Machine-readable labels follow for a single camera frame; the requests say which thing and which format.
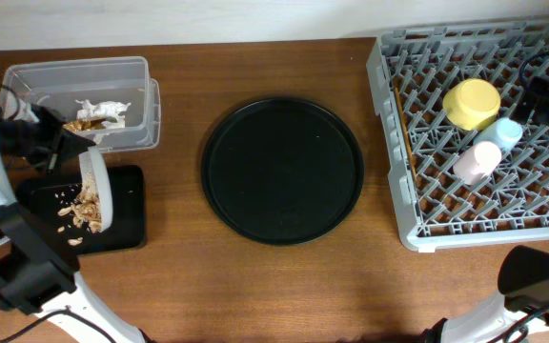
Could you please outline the grey plate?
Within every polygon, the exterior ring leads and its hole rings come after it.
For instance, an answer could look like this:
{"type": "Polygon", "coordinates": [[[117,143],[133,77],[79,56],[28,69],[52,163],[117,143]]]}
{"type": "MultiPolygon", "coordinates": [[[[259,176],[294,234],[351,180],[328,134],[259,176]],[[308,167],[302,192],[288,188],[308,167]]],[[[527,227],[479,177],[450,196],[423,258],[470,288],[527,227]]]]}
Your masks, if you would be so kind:
{"type": "Polygon", "coordinates": [[[112,190],[105,161],[97,147],[90,147],[79,155],[79,162],[81,181],[88,173],[92,173],[94,176],[100,198],[103,232],[110,227],[113,217],[112,190]]]}

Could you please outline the gold candy wrapper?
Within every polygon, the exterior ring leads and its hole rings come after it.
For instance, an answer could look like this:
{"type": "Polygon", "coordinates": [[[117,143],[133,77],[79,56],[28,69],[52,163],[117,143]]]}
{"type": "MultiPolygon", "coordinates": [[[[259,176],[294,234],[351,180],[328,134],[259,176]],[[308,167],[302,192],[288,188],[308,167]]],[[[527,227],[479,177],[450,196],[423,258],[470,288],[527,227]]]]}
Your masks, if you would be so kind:
{"type": "Polygon", "coordinates": [[[105,118],[91,120],[75,120],[63,125],[63,128],[71,132],[103,130],[105,118]]]}

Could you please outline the food scraps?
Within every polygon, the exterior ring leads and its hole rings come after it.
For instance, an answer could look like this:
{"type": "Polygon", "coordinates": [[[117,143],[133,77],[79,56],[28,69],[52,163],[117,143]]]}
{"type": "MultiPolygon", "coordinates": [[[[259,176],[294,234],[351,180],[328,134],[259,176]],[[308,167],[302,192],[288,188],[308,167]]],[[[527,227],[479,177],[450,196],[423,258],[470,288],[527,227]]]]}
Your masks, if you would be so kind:
{"type": "Polygon", "coordinates": [[[75,227],[89,233],[99,233],[103,230],[102,213],[100,209],[100,198],[97,193],[97,186],[92,173],[82,178],[82,185],[79,193],[72,201],[64,203],[57,215],[60,218],[71,220],[57,229],[62,233],[66,228],[75,227]]]}

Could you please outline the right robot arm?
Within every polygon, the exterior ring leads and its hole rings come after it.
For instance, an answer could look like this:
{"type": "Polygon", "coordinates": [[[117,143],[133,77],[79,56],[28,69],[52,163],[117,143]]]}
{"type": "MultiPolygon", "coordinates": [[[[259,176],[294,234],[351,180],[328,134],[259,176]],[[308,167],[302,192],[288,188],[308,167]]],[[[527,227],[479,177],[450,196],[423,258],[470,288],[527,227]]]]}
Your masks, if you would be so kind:
{"type": "MultiPolygon", "coordinates": [[[[549,126],[549,81],[523,83],[524,100],[549,126]]],[[[549,253],[514,247],[498,274],[498,290],[469,313],[441,319],[424,331],[421,342],[521,342],[537,330],[549,330],[549,253]]]]}

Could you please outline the blue cup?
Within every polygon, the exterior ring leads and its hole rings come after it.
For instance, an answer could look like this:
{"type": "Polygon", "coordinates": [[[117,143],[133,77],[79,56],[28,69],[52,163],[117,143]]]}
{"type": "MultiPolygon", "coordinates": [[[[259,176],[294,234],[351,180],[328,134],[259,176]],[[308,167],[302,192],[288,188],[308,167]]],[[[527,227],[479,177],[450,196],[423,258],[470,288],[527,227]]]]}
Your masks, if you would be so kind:
{"type": "Polygon", "coordinates": [[[502,117],[481,131],[474,139],[474,143],[488,141],[502,151],[510,151],[523,136],[523,127],[520,123],[502,117]]]}

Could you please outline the yellow bowl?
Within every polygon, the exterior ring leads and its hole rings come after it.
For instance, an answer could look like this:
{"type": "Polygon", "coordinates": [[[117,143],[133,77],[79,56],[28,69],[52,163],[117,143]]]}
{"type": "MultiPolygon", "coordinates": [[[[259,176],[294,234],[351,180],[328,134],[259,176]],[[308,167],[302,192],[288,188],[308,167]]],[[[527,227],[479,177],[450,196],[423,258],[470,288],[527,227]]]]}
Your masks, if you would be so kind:
{"type": "Polygon", "coordinates": [[[448,120],[465,131],[482,131],[495,122],[501,97],[489,82],[471,78],[449,90],[442,101],[448,120]]]}

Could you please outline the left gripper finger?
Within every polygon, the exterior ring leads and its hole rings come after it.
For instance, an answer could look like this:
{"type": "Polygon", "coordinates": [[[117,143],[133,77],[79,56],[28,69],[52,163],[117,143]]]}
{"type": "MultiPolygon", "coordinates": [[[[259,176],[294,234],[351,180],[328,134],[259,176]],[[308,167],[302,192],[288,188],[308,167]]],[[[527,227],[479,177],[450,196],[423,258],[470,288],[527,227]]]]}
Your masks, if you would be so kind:
{"type": "Polygon", "coordinates": [[[35,106],[35,115],[39,119],[39,123],[48,126],[63,126],[67,123],[65,117],[58,111],[43,107],[35,106]]]}
{"type": "Polygon", "coordinates": [[[78,157],[93,146],[95,146],[95,143],[88,138],[79,136],[71,131],[61,131],[56,148],[57,162],[62,164],[65,161],[78,157]]]}

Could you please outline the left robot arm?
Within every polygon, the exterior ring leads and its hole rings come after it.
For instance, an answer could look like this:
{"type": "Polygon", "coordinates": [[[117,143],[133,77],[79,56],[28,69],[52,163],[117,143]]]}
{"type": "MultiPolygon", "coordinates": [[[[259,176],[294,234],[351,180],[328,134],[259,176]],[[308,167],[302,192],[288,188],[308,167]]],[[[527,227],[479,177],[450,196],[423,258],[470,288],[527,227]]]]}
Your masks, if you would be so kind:
{"type": "Polygon", "coordinates": [[[96,197],[97,229],[113,216],[104,159],[90,139],[68,131],[64,117],[15,96],[11,111],[0,104],[0,309],[18,310],[35,321],[11,335],[17,339],[49,321],[78,342],[147,342],[141,329],[117,316],[86,284],[76,253],[41,218],[20,204],[4,157],[25,160],[52,173],[78,159],[85,195],[96,197]]]}

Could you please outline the wooden chopstick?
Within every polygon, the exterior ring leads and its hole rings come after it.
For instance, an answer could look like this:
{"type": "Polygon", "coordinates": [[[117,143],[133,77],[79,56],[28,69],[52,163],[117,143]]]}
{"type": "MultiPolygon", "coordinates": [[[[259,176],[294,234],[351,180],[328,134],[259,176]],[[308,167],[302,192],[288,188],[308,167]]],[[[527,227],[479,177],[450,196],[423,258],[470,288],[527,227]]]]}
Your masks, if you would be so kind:
{"type": "Polygon", "coordinates": [[[398,112],[401,131],[402,131],[402,134],[403,134],[404,147],[405,147],[407,157],[408,157],[408,166],[410,168],[410,172],[411,172],[411,175],[413,177],[413,182],[416,183],[417,182],[417,172],[416,172],[416,168],[415,168],[415,159],[414,159],[414,156],[413,156],[413,153],[412,153],[412,146],[410,144],[411,142],[410,142],[410,139],[409,139],[407,126],[406,126],[406,122],[405,122],[405,119],[404,119],[404,110],[401,106],[402,103],[401,103],[399,89],[398,89],[397,86],[394,86],[394,95],[395,95],[395,98],[396,98],[396,108],[397,108],[397,112],[398,112]]]}

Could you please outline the white tissue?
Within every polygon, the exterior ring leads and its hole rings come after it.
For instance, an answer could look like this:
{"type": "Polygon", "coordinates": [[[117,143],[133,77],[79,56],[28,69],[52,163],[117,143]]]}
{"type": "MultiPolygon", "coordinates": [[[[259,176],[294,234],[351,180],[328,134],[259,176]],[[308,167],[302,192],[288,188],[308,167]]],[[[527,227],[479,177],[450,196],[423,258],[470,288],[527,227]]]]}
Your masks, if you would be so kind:
{"type": "Polygon", "coordinates": [[[81,109],[76,114],[76,120],[91,120],[105,118],[103,130],[124,129],[126,127],[125,112],[131,103],[105,101],[92,104],[89,100],[76,100],[81,109]]]}

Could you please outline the pink cup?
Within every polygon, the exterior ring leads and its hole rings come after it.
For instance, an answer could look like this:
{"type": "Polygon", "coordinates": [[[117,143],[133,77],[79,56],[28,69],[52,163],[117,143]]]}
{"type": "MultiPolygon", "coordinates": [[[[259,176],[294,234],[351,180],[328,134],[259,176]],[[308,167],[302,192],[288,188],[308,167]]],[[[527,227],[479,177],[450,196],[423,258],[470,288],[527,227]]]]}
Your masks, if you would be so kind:
{"type": "Polygon", "coordinates": [[[496,144],[489,141],[478,142],[459,157],[453,166],[453,172],[466,185],[474,185],[491,174],[501,158],[501,150],[496,144]]]}

